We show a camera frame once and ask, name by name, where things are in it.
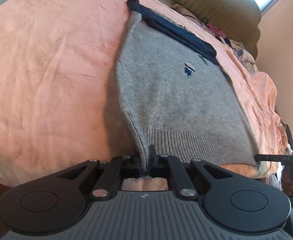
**gray sweater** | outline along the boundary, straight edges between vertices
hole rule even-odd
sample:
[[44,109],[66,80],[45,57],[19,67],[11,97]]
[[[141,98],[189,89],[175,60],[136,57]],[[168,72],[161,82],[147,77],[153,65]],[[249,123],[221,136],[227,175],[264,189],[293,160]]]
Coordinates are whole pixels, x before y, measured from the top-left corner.
[[[188,77],[185,68],[194,73]],[[258,147],[229,76],[132,12],[117,62],[120,106],[148,170],[148,147],[190,162],[256,165]]]

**human hand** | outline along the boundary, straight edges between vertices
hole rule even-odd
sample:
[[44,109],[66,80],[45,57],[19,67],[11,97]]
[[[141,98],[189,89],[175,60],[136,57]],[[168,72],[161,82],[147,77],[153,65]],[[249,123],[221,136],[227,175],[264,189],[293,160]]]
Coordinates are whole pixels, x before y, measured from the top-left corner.
[[285,170],[282,173],[281,183],[283,192],[290,196],[293,192],[293,180],[290,179],[290,174],[286,173]]

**black round pad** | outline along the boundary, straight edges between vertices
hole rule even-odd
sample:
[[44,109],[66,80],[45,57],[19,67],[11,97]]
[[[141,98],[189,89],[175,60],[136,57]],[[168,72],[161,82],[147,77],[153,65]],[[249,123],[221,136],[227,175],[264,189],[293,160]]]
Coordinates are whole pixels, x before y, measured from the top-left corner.
[[0,198],[5,226],[15,232],[46,235],[75,223],[85,209],[85,198],[72,187],[72,180],[58,180],[50,183],[41,178],[8,190]]
[[231,196],[231,203],[242,211],[259,211],[268,204],[268,199],[263,194],[252,190],[241,190]]
[[44,212],[56,206],[58,202],[57,195],[44,190],[36,190],[26,194],[21,199],[21,205],[31,212]]
[[262,233],[284,225],[288,197],[259,181],[219,179],[205,195],[203,208],[218,224],[237,232]]

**pink blanket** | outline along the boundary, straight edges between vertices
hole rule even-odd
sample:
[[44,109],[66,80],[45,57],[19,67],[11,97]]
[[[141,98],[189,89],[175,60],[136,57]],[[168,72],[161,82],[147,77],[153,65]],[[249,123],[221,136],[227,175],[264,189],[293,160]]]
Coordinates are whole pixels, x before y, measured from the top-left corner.
[[[159,1],[140,2],[215,47],[260,152],[282,154],[286,136],[273,111],[277,90],[269,76],[250,75],[229,48]],[[9,0],[0,6],[0,183],[14,186],[89,158],[107,162],[133,153],[114,77],[128,16],[126,0]],[[224,167],[257,175],[253,166]]]

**patterned fabric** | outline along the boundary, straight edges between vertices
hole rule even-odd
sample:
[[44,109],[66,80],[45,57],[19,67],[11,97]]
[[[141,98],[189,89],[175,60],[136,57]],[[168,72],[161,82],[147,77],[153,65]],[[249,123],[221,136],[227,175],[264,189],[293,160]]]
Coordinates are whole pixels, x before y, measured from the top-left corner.
[[274,174],[271,174],[266,178],[258,179],[258,180],[261,181],[264,184],[268,184],[270,186],[276,187],[277,189],[282,191],[281,184],[277,180],[277,177]]
[[234,52],[237,54],[241,64],[245,67],[249,73],[259,72],[255,60],[252,55],[245,50],[243,44],[241,42],[237,42],[234,40],[230,40],[231,48],[233,48]]
[[[277,106],[274,107],[274,111],[276,112],[276,114],[277,114],[278,116],[280,116],[280,114],[279,114],[279,110],[278,110]],[[281,117],[280,117],[280,123],[282,124],[282,126],[283,126],[284,128],[286,127],[286,124],[282,121]]]
[[215,33],[217,36],[220,36],[222,38],[226,38],[227,36],[223,33],[223,31],[221,31],[218,27],[214,26],[212,23],[207,23],[206,26],[210,29],[210,31],[212,31],[213,33]]

